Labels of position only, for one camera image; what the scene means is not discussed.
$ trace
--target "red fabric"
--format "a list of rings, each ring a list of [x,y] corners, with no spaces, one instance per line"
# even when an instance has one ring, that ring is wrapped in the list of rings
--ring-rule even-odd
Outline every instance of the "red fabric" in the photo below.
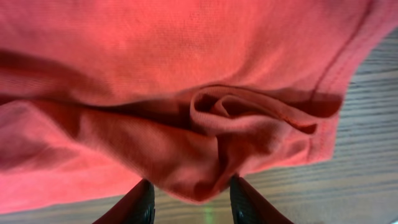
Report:
[[[330,159],[395,0],[0,0],[0,212],[126,193],[190,202]]]

